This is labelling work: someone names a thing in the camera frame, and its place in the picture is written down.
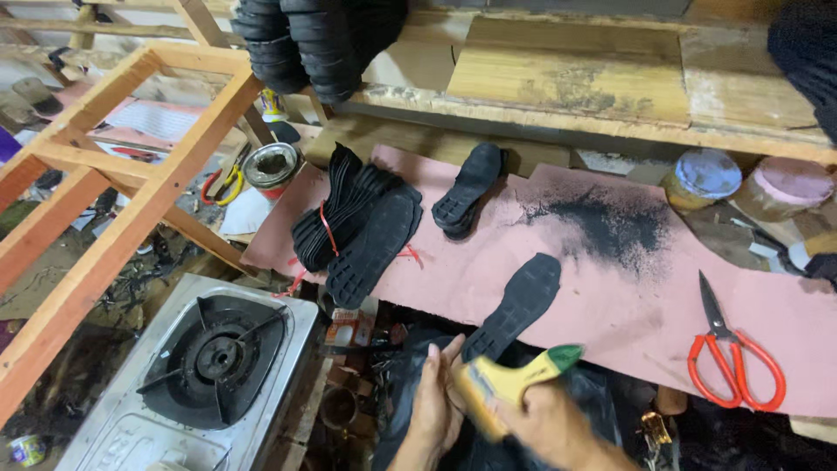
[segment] jar lid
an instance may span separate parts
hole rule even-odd
[[[741,169],[718,149],[686,151],[677,160],[675,175],[685,189],[702,198],[726,198],[741,186]]]
[[[756,183],[777,201],[816,206],[834,192],[834,180],[821,165],[807,160],[768,157],[752,173]]]
[[[244,160],[241,173],[256,188],[271,188],[291,179],[300,166],[296,149],[284,142],[258,148]]]

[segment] red plastic string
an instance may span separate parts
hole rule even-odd
[[[292,282],[290,284],[290,286],[288,287],[288,291],[280,292],[279,294],[273,293],[273,294],[270,294],[270,296],[273,297],[273,298],[283,298],[285,296],[290,296],[291,294],[294,293],[294,291],[296,291],[296,289],[298,287],[300,287],[300,283],[302,283],[302,277],[304,277],[307,272],[308,272],[308,270],[303,268],[302,271],[300,272],[300,274],[296,275],[296,278],[294,278],[294,282]]]
[[[334,236],[331,234],[331,227],[328,226],[326,217],[322,214],[322,207],[325,203],[325,200],[320,201],[320,219],[322,219],[322,224],[326,227],[326,232],[328,233],[328,239],[331,241],[331,249],[334,251],[334,255],[339,256],[340,254],[337,253],[337,243],[335,243]]]
[[[419,253],[413,250],[411,245],[407,244],[404,246],[407,250],[399,252],[396,256],[411,256],[412,258],[416,259],[416,263],[421,265],[421,260],[419,259]]]

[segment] black rubber stack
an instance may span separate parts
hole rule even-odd
[[[336,145],[328,165],[331,192],[323,215],[341,253],[369,221],[375,204],[389,190],[403,184],[401,177],[361,159],[351,149]],[[320,208],[305,212],[290,228],[294,252],[309,272],[325,270],[335,254]]]
[[[335,305],[360,308],[418,229],[424,212],[419,203],[421,193],[405,183],[375,204],[360,234],[328,264],[326,289]]]
[[[348,100],[361,73],[392,44],[407,16],[405,0],[280,0],[290,35],[320,101]]]
[[[837,2],[788,2],[770,26],[768,51],[837,142]]]
[[[247,41],[253,73],[281,95],[308,85],[300,51],[290,36],[288,17],[278,1],[240,0],[231,22],[233,31]]]
[[[452,241],[470,234],[480,197],[505,172],[508,154],[490,142],[481,142],[462,164],[454,186],[433,205],[433,221]]]

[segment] burner grate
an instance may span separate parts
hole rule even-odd
[[[225,295],[196,298],[136,392],[176,422],[229,427],[270,371],[285,336],[285,310]]]

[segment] scissors blade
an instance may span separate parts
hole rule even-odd
[[[706,312],[706,320],[709,321],[709,331],[719,339],[732,338],[732,332],[727,329],[727,323],[724,322],[724,316],[721,314],[721,306],[715,298],[715,293],[709,286],[709,281],[703,275],[703,272],[698,271],[701,279],[701,299],[703,300],[703,310]]]

